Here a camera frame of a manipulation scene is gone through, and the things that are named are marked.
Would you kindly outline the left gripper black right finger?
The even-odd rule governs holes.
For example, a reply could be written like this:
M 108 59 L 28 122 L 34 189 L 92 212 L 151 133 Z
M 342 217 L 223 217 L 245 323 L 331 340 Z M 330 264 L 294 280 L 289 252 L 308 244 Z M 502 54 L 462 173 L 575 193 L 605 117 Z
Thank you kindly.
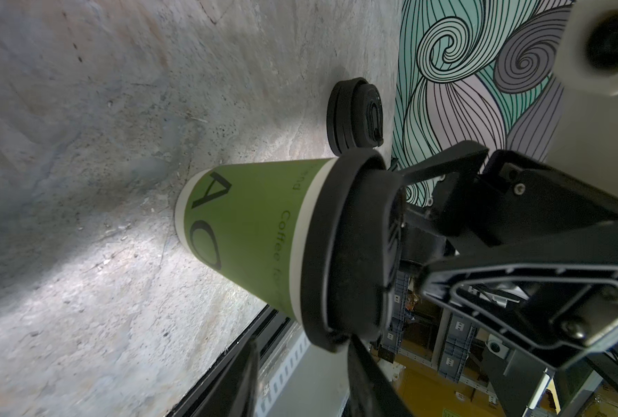
M 356 335 L 351 337 L 348 346 L 347 373 L 350 390 L 347 416 L 413 415 Z

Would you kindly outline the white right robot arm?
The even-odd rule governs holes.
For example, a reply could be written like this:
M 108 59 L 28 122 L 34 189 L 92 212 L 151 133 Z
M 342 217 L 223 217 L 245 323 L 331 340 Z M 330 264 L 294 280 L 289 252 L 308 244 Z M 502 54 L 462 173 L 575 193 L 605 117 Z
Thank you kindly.
M 414 180 L 408 268 L 431 302 L 497 338 L 508 416 L 605 354 L 618 376 L 618 1 L 406 1 L 393 154 Z

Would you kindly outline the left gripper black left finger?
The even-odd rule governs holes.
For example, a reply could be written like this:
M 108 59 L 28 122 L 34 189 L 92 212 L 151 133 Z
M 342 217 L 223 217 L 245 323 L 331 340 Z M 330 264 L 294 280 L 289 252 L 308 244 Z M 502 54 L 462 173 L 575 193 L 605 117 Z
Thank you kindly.
M 257 341 L 251 339 L 208 389 L 189 394 L 168 416 L 253 416 L 259 361 Z

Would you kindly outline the green paper coffee cup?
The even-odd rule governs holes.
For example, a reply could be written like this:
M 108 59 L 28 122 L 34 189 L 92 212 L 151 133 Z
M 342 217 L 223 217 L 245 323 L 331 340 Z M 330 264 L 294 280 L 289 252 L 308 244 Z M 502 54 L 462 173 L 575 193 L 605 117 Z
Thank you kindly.
M 181 244 L 203 264 L 301 319 L 308 227 L 333 158 L 221 165 L 190 178 L 175 206 Z

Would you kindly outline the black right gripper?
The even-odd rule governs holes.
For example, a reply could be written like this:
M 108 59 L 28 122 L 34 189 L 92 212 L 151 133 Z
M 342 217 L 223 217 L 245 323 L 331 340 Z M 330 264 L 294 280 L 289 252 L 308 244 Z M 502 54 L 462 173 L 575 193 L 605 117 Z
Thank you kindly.
M 526 416 L 559 370 L 587 361 L 618 386 L 618 198 L 510 150 L 462 142 L 401 170 L 432 180 L 406 210 L 401 270 L 425 299 L 495 336 L 486 373 Z

